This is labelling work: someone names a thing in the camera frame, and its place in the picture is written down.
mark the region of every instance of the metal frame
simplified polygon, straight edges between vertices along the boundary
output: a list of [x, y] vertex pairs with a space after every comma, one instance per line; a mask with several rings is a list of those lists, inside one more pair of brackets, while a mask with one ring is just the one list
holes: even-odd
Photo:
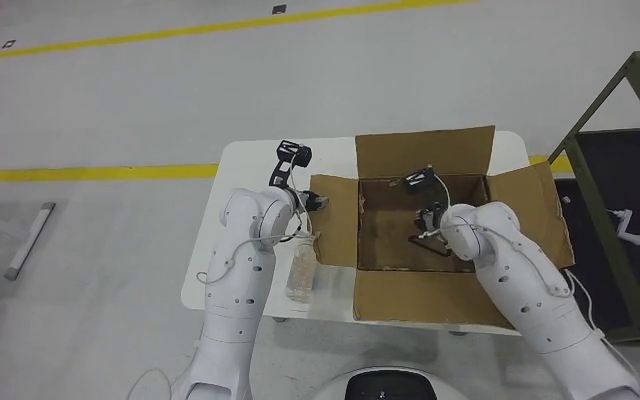
[[[587, 209], [589, 210], [591, 220], [596, 227], [607, 261], [616, 283], [620, 288], [624, 302], [627, 305], [633, 326], [607, 332], [607, 336], [616, 341], [637, 340], [640, 338], [640, 282], [636, 280], [631, 270], [627, 254], [618, 239], [615, 227], [611, 224], [604, 201], [593, 180], [591, 171], [589, 171], [589, 166], [580, 149], [576, 136], [579, 134], [594, 133], [588, 131], [581, 132], [580, 129], [591, 119], [602, 103], [605, 102], [615, 88], [618, 87], [618, 84], [625, 78], [636, 93], [638, 100], [640, 100], [640, 51], [635, 51], [629, 56], [627, 61], [618, 72], [616, 72], [594, 102], [591, 103], [587, 111], [580, 117], [573, 128], [571, 128], [567, 136], [560, 142], [548, 159], [549, 164], [552, 164], [562, 151], [566, 152]], [[613, 130], [609, 132], [615, 133], [619, 131], [623, 130]]]

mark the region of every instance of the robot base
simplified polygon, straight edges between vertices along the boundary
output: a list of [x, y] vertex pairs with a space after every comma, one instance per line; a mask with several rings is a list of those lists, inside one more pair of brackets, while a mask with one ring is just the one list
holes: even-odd
[[369, 367], [352, 371], [335, 378], [312, 397], [313, 400], [361, 398], [468, 400], [440, 378], [405, 367]]

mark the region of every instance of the plastic water bottle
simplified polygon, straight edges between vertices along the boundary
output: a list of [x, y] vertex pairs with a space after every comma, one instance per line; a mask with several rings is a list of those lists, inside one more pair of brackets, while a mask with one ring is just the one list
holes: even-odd
[[313, 237], [302, 239], [294, 250], [291, 272], [287, 280], [287, 297], [302, 303], [309, 302], [313, 289], [313, 276], [318, 266], [313, 239]]

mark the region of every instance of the white cable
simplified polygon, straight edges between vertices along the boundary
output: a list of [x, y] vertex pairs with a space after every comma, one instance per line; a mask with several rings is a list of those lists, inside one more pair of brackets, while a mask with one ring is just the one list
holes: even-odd
[[233, 249], [233, 253], [231, 253], [231, 257], [229, 257], [227, 260], [225, 260], [225, 264], [224, 266], [225, 271], [222, 273], [222, 275], [220, 275], [219, 277], [217, 277], [216, 279], [212, 279], [210, 281], [208, 280], [203, 280], [202, 278], [200, 278], [200, 275], [207, 275], [206, 272], [204, 271], [200, 271], [196, 273], [196, 279], [198, 280], [198, 282], [204, 284], [204, 285], [210, 285], [212, 283], [216, 283], [221, 281], [225, 276], [227, 276], [227, 274], [229, 273], [229, 271], [231, 270], [231, 268], [233, 268], [235, 266], [235, 256], [236, 253], [238, 252], [238, 249], [240, 248], [240, 246], [242, 246], [243, 244], [249, 243], [249, 242], [261, 242], [263, 240], [270, 240], [270, 239], [284, 239], [284, 238], [307, 238], [310, 237], [311, 235], [308, 235], [306, 233], [303, 233], [302, 235], [298, 234], [298, 235], [276, 235], [276, 236], [265, 236], [262, 238], [253, 238], [253, 239], [247, 239], [243, 242], [240, 242], [235, 249]]
[[[468, 227], [470, 227], [472, 229], [475, 228], [475, 229], [482, 229], [484, 231], [489, 231], [489, 232], [493, 233], [494, 235], [498, 236], [499, 238], [501, 238], [503, 240], [506, 240], [512, 247], [514, 246], [514, 241], [509, 239], [508, 237], [506, 237], [502, 233], [496, 231], [495, 229], [487, 228], [486, 226], [477, 225], [477, 224], [454, 224], [454, 225], [447, 225], [447, 226], [444, 226], [444, 227], [441, 226], [439, 229], [433, 231], [430, 235], [433, 236], [433, 235], [437, 234], [438, 232], [441, 232], [443, 229], [456, 228], [456, 227], [466, 227], [466, 226], [468, 226]], [[544, 279], [544, 276], [538, 270], [538, 267], [536, 267], [536, 264], [533, 262], [533, 260], [531, 260], [526, 254], [524, 254], [522, 252], [520, 254], [522, 254], [522, 256], [527, 261], [529, 261], [529, 264], [531, 264], [531, 267], [533, 268], [533, 270], [536, 271], [536, 274], [538, 274], [538, 277], [540, 278], [540, 281], [542, 281], [542, 283], [544, 284], [547, 293], [549, 293], [551, 296], [560, 297], [560, 298], [568, 298], [568, 297], [573, 296], [573, 293], [571, 291], [569, 293], [567, 293], [567, 294], [559, 294], [559, 293], [556, 293], [554, 290], [552, 290], [551, 289], [551, 285], [549, 285], [547, 283], [547, 281]]]
[[600, 330], [596, 326], [595, 322], [593, 321], [593, 300], [591, 299], [591, 295], [589, 294], [589, 291], [582, 284], [582, 282], [580, 282], [580, 279], [578, 279], [578, 277], [573, 274], [573, 272], [569, 270], [565, 270], [565, 272], [567, 273], [567, 276], [569, 277], [570, 281], [573, 281], [577, 283], [578, 286], [580, 286], [580, 289], [582, 289], [582, 292], [587, 298], [587, 318], [589, 320], [589, 325], [591, 325], [591, 329], [593, 329], [600, 336], [600, 340], [602, 340], [604, 344], [609, 348], [609, 350], [614, 354], [614, 356], [616, 356], [616, 358], [618, 358], [618, 360], [620, 360], [627, 367], [629, 372], [631, 372], [633, 374], [633, 377], [636, 378], [636, 380], [638, 381], [638, 385], [640, 385], [640, 375], [638, 375], [638, 371], [635, 369], [633, 364], [631, 364], [631, 362], [629, 362], [629, 360], [624, 355], [622, 355], [620, 350], [616, 349], [611, 344], [611, 342], [607, 340], [602, 330]]
[[589, 325], [591, 325], [591, 329], [593, 329], [594, 331], [598, 330], [596, 323], [593, 322], [593, 300], [591, 300], [591, 295], [589, 294], [589, 291], [587, 290], [587, 288], [584, 287], [582, 282], [580, 282], [580, 280], [573, 274], [573, 272], [569, 270], [565, 270], [565, 273], [569, 277], [570, 281], [577, 283], [578, 286], [580, 286], [580, 289], [582, 289], [582, 293], [584, 293], [585, 297], [587, 298], [587, 318], [589, 320]]
[[[305, 212], [305, 214], [307, 214], [307, 221], [309, 222], [309, 236], [311, 236], [313, 234], [313, 224], [311, 223], [311, 218], [309, 217], [309, 212], [307, 211], [307, 208], [304, 206], [304, 203], [302, 202], [302, 199], [300, 198], [300, 195], [298, 195], [298, 188], [296, 188], [296, 181], [293, 179], [293, 160], [296, 159], [297, 154], [295, 154], [292, 158], [291, 158], [291, 163], [289, 164], [289, 178], [291, 178], [291, 186], [293, 186], [293, 191], [296, 194], [296, 197], [298, 198], [298, 203], [300, 203], [300, 206], [302, 207], [302, 210]], [[300, 223], [302, 223], [302, 219], [300, 218], [300, 213], [298, 212], [298, 210], [295, 210], [296, 215], [298, 216], [298, 219], [300, 220]]]
[[451, 196], [449, 195], [449, 188], [444, 184], [444, 181], [438, 176], [438, 174], [434, 173], [433, 176], [435, 176], [436, 179], [440, 182], [440, 184], [444, 188], [445, 193], [447, 194], [447, 211], [449, 212], [449, 216], [451, 216]]
[[158, 372], [160, 375], [162, 375], [162, 377], [164, 378], [165, 382], [167, 383], [167, 391], [169, 392], [169, 400], [172, 399], [173, 396], [171, 394], [171, 381], [169, 380], [169, 377], [167, 376], [167, 374], [163, 370], [161, 370], [160, 368], [150, 368], [150, 369], [146, 370], [142, 375], [140, 375], [140, 377], [134, 382], [134, 384], [131, 386], [131, 389], [129, 389], [129, 393], [127, 393], [126, 400], [130, 400], [131, 399], [131, 395], [133, 394], [133, 391], [136, 389], [136, 387], [138, 386], [140, 381], [145, 376], [147, 376], [148, 374], [150, 374], [152, 372]]

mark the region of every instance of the concrete floor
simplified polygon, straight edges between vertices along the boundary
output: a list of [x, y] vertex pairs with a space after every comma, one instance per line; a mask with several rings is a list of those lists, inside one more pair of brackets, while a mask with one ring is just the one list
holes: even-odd
[[[150, 367], [178, 377], [202, 326], [180, 288], [210, 185], [0, 184], [0, 208], [58, 202], [20, 278], [0, 279], [1, 399], [123, 399]], [[640, 349], [623, 351], [640, 367]], [[560, 398], [517, 337], [270, 318], [251, 380], [256, 400], [306, 399], [369, 365], [420, 367], [472, 399]], [[149, 376], [133, 399], [163, 389]]]
[[[288, 13], [367, 0], [289, 0]], [[270, 15], [259, 0], [0, 0], [16, 48]], [[0, 168], [215, 163], [234, 140], [496, 124], [548, 154], [633, 50], [636, 0], [461, 6], [181, 36], [0, 62]], [[630, 89], [595, 128], [637, 125]], [[56, 201], [0, 279], [0, 399], [123, 399], [175, 379], [203, 315], [180, 289], [211, 180], [0, 183], [0, 209]], [[640, 350], [623, 349], [640, 366]], [[340, 372], [419, 366], [472, 399], [558, 399], [519, 338], [262, 321], [256, 400]], [[145, 379], [133, 397], [164, 399]]]

